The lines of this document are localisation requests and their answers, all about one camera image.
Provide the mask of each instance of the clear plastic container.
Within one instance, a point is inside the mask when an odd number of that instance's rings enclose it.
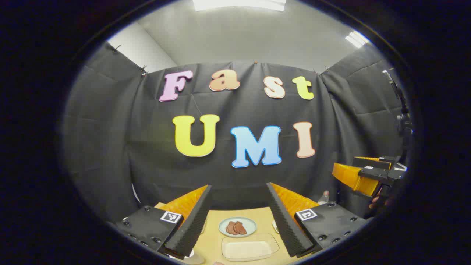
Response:
[[[268,258],[279,249],[275,238],[268,233],[253,234],[245,238],[222,239],[222,255],[232,262]]]

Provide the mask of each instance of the hand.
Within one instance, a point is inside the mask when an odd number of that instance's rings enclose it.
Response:
[[[378,205],[376,204],[376,202],[377,202],[378,199],[380,198],[379,195],[381,194],[381,190],[382,190],[382,188],[381,188],[380,191],[378,192],[378,195],[377,195],[375,198],[373,198],[373,200],[371,201],[371,204],[370,204],[370,206],[369,206],[370,209],[375,209],[376,207],[378,207]],[[387,199],[387,200],[384,202],[384,205],[385,205],[385,206],[388,205],[389,201],[390,201],[390,199]]]

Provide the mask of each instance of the ceiling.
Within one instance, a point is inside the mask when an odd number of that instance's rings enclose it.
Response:
[[[321,73],[357,48],[352,29],[297,1],[283,12],[249,7],[195,11],[179,0],[138,23],[177,65],[258,61]]]

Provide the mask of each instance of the yellow letter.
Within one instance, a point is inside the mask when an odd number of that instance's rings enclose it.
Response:
[[[284,97],[283,82],[278,77],[266,76],[263,78],[263,83],[266,85],[265,93],[267,96],[275,99]]]
[[[209,83],[209,88],[212,91],[233,90],[240,86],[240,82],[237,81],[237,73],[234,70],[220,70],[213,73],[211,77],[214,79]]]
[[[204,157],[214,150],[216,145],[217,115],[203,115],[200,121],[204,123],[204,142],[200,146],[191,144],[191,124],[195,122],[193,116],[176,116],[172,122],[175,124],[175,145],[177,150],[187,157]]]
[[[311,92],[308,92],[308,86],[311,86],[311,82],[306,81],[304,76],[296,77],[292,81],[293,83],[296,84],[296,87],[298,88],[298,94],[303,99],[311,100],[314,98],[314,94]]]
[[[312,148],[311,143],[310,129],[312,124],[308,122],[300,122],[293,124],[293,127],[298,131],[299,140],[299,151],[296,153],[296,156],[299,158],[313,156],[316,151]]]

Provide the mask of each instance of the brown food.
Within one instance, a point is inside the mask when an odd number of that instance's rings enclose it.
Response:
[[[230,221],[229,224],[226,226],[226,232],[228,232],[229,234],[231,235],[238,235],[239,233],[237,233],[235,230],[234,230],[234,225],[236,223]]]
[[[243,226],[242,223],[239,222],[239,221],[237,221],[237,222],[234,224],[234,230],[235,230],[238,234],[241,234],[241,235],[247,234],[247,231],[245,230],[244,226]]]

